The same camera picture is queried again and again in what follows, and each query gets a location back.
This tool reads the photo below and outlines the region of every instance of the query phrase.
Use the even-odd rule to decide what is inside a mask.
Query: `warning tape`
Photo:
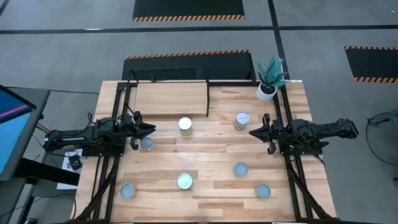
[[[141,59],[141,58],[181,57],[181,56],[192,56],[192,55],[238,54],[238,53],[249,53],[249,50],[221,50],[221,51],[212,51],[212,52],[190,52],[190,53],[161,54],[161,55],[138,55],[138,56],[128,56],[125,58],[125,60]]]
[[[363,46],[345,46],[348,49],[366,49],[366,50],[398,50],[396,47],[363,47]]]
[[[357,82],[398,83],[398,78],[354,77],[354,80]]]
[[[206,21],[244,19],[244,15],[213,15],[213,16],[146,16],[133,17],[133,22],[167,22],[167,21]]]

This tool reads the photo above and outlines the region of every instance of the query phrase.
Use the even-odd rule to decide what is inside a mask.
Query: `potted plant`
[[[257,98],[261,101],[269,101],[272,100],[278,87],[282,87],[285,85],[285,81],[282,80],[287,72],[282,72],[282,62],[284,60],[280,59],[278,62],[272,57],[269,61],[267,70],[263,70],[260,63],[258,64],[259,67],[259,78],[261,83],[259,88],[257,89]]]

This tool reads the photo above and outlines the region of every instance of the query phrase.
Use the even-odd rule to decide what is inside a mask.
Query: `green leaves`
[[[266,87],[282,87],[286,84],[286,82],[282,80],[283,76],[287,74],[287,72],[282,73],[281,66],[283,61],[283,59],[280,59],[276,62],[275,58],[272,57],[265,71],[262,65],[257,63],[260,70],[260,80]]]

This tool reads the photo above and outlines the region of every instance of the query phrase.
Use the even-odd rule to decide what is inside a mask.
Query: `computer screen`
[[[0,124],[35,109],[31,102],[0,85]]]

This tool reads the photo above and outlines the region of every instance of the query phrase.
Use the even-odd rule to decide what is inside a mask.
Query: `wooden board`
[[[206,115],[207,84],[140,83],[135,108],[143,115]]]
[[[288,83],[286,87],[294,119],[311,120],[303,84]],[[97,116],[111,114],[115,91],[116,82],[103,82]],[[233,122],[241,111],[249,113],[251,121],[244,131],[237,131]],[[155,140],[155,148],[133,151],[126,145],[119,166],[111,221],[293,221],[284,158],[279,153],[268,155],[268,145],[248,134],[249,130],[262,125],[264,113],[270,113],[271,119],[276,119],[274,102],[258,101],[256,87],[218,86],[210,88],[209,117],[191,116],[191,136],[180,135],[179,116],[144,116],[145,122],[157,126],[156,132],[150,135]],[[335,216],[322,163],[313,156],[302,156],[302,160],[309,191],[326,212]],[[97,158],[93,157],[83,165],[76,193],[77,214],[91,199],[96,162]],[[246,177],[233,175],[233,166],[237,162],[248,165]],[[192,175],[192,189],[178,189],[176,178],[181,172]],[[139,189],[134,199],[121,197],[120,189],[125,183],[133,183]],[[270,186],[271,198],[256,198],[254,188],[258,184]],[[303,198],[299,192],[304,216]],[[104,216],[108,193],[104,198],[100,217]]]

